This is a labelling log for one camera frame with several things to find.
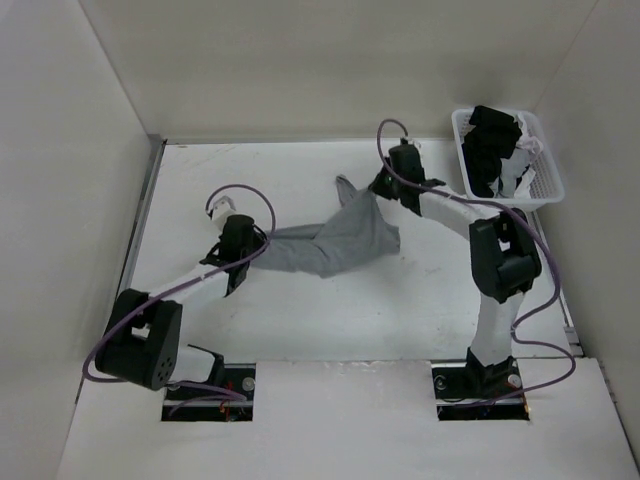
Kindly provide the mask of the grey tank top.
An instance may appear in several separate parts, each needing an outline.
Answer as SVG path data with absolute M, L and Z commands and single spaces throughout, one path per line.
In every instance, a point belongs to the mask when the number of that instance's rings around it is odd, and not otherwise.
M 335 179 L 340 209 L 320 224 L 278 228 L 252 266 L 326 279 L 400 252 L 399 228 L 387 223 L 376 196 L 343 175 Z

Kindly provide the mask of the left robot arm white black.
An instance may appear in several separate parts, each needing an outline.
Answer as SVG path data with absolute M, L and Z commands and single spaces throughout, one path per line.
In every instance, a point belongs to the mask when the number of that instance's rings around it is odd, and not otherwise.
M 195 312 L 222 300 L 244 282 L 267 236 L 252 217 L 227 216 L 218 242 L 186 275 L 157 291 L 122 291 L 90 360 L 115 382 L 152 391 L 192 388 L 206 399 L 239 398 L 224 387 L 224 357 L 181 341 Z

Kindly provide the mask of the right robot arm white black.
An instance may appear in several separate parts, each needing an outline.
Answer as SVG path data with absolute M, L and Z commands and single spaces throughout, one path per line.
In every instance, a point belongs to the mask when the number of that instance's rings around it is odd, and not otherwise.
M 440 180 L 425 177 L 418 149 L 403 139 L 384 156 L 370 190 L 469 242 L 471 273 L 480 292 L 476 333 L 462 367 L 437 368 L 436 397 L 449 402 L 489 400 L 521 386 L 512 355 L 512 325 L 541 273 L 528 231 L 510 215 L 452 199 Z

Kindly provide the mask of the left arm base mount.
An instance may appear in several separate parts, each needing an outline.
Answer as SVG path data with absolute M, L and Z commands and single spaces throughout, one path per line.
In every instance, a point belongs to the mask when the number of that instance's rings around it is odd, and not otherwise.
M 162 422 L 234 423 L 253 420 L 255 364 L 217 362 L 201 386 L 170 387 L 164 394 Z

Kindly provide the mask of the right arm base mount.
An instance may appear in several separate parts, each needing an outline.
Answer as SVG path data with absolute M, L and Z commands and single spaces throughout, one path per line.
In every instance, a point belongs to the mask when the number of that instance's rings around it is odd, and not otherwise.
M 431 365 L 436 412 L 441 421 L 529 421 L 523 394 L 497 400 L 522 387 L 518 364 L 511 360 L 501 372 L 482 386 L 464 362 Z

